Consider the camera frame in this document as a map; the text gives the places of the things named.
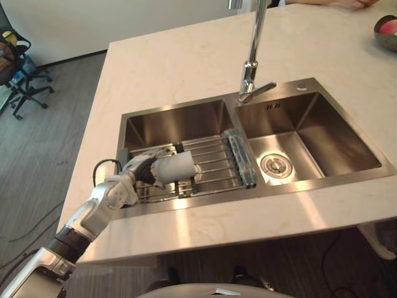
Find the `black cable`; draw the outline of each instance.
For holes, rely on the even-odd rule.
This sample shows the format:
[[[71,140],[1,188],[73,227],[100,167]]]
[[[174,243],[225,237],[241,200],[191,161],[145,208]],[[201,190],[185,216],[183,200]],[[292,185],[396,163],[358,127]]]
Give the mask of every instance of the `black cable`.
[[[44,220],[44,219],[46,219],[46,217],[47,216],[49,216],[56,208],[58,208],[60,205],[62,205],[62,203],[64,202],[64,200],[62,200],[61,202],[59,202],[56,206],[54,206],[54,208],[52,208],[50,211],[48,211],[28,232],[26,232],[25,234],[23,234],[23,235],[21,235],[21,236],[19,236],[19,237],[16,237],[16,238],[13,238],[13,239],[8,239],[6,236],[0,236],[0,240],[2,240],[2,241],[6,241],[6,242],[9,242],[9,243],[12,243],[12,242],[16,242],[16,241],[18,241],[18,240],[20,240],[20,239],[22,239],[22,238],[24,238],[24,237],[26,237],[28,234],[30,234],[35,228],[37,228],[37,226]]]
[[[115,159],[107,159],[107,160],[101,160],[100,162],[98,162],[96,165],[95,165],[95,167],[94,167],[94,170],[93,170],[93,172],[92,172],[92,182],[94,183],[94,187],[96,187],[96,182],[95,182],[95,178],[96,178],[96,175],[97,175],[97,169],[98,169],[98,167],[102,164],[102,163],[106,163],[106,162],[108,162],[108,161],[111,161],[111,162],[114,162],[116,165],[117,165],[117,172],[119,173],[119,172],[121,172],[123,169],[122,169],[122,164],[118,161],[118,160],[115,160]]]
[[[352,294],[353,297],[359,298],[359,296],[352,289],[349,289],[348,287],[337,287],[336,289],[332,289],[332,287],[329,284],[329,281],[327,279],[327,275],[326,275],[326,272],[325,272],[325,260],[327,258],[328,253],[331,251],[331,249],[334,247],[334,245],[340,239],[341,235],[342,235],[342,230],[339,231],[339,233],[337,234],[337,237],[334,239],[334,241],[332,241],[332,243],[325,250],[325,252],[323,254],[323,258],[321,260],[321,272],[323,274],[323,278],[324,278],[325,284],[327,285],[328,290],[331,292],[331,298],[337,298],[336,293],[339,292],[339,291],[349,292],[350,294]]]
[[[18,266],[20,264],[22,264],[23,261],[25,261],[29,256],[34,255],[36,252],[38,252],[38,250],[32,250],[28,253],[24,253],[23,257],[21,257],[21,259],[18,260],[18,262],[16,262],[9,271],[7,271],[7,273],[2,277],[1,281],[0,281],[0,288],[1,286],[4,284],[4,282],[6,281],[6,279],[11,275],[11,273],[18,268]]]
[[[7,263],[3,264],[0,266],[0,270],[2,270],[2,268],[7,267],[8,265],[10,265],[13,261],[15,261],[17,258],[19,258],[20,256],[22,256],[24,254],[24,251],[27,250],[29,247],[31,247],[41,236],[44,235],[45,232],[47,232],[55,223],[57,223],[57,221],[60,218],[57,218],[56,220],[54,220],[47,228],[44,229],[44,231],[42,231],[32,242],[29,243],[29,245],[27,245],[21,253],[19,253],[15,258],[11,259],[10,261],[8,261]]]

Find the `marble countertop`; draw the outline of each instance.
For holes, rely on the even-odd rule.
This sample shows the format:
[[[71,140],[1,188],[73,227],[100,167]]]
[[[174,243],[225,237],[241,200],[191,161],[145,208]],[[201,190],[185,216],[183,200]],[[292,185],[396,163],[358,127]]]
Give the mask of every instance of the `marble countertop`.
[[[256,82],[315,77],[397,164],[397,60],[373,26],[394,0],[369,9],[299,4],[269,9]],[[121,115],[236,92],[254,13],[110,44],[59,227],[92,191],[92,169],[115,158]],[[112,163],[99,176],[113,173]],[[356,225],[397,216],[397,178],[114,220],[80,263],[150,256]]]

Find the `bowl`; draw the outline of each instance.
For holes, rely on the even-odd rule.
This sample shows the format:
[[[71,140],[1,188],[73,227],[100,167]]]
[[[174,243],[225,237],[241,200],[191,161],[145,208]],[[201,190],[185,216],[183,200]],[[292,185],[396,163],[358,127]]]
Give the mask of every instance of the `bowl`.
[[[379,30],[384,23],[390,20],[396,20],[396,16],[388,15],[382,17],[374,26],[373,33],[378,43],[391,51],[397,52],[397,35],[395,34],[381,34]]]

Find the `chair base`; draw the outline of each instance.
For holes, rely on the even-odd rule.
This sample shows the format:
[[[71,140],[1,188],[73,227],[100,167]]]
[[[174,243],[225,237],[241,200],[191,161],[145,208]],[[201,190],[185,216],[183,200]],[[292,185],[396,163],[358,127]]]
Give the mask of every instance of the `chair base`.
[[[48,82],[51,82],[52,79],[45,74],[28,74],[24,71],[22,71],[24,74],[24,79],[20,80],[17,84],[13,83],[12,81],[6,86],[11,89],[11,94],[8,96],[7,100],[2,104],[0,107],[0,113],[6,108],[6,106],[9,104],[13,109],[12,115],[17,119],[17,120],[22,120],[22,116],[18,115],[19,109],[22,107],[22,105],[25,103],[26,100],[31,100],[39,104],[43,109],[46,109],[48,106],[41,102],[38,101],[36,98],[33,97],[33,95],[38,94],[40,92],[43,92],[45,90],[49,90],[50,93],[53,93],[54,90],[50,86],[45,86],[42,88],[35,89],[31,86],[29,86],[29,83],[31,80],[34,78],[46,78]]]

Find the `dish rack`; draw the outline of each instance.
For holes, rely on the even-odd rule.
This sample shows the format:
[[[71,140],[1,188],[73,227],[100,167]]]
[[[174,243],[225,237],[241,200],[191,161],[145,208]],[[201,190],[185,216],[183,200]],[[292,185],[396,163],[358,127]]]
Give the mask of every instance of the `dish rack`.
[[[184,151],[192,154],[196,175],[165,185],[165,189],[138,181],[134,187],[138,194],[137,204],[164,202],[186,197],[199,197],[220,192],[255,187],[257,177],[254,166],[236,129],[221,135],[170,143],[156,147],[131,150],[133,158],[154,148],[169,151],[159,158],[166,158]]]

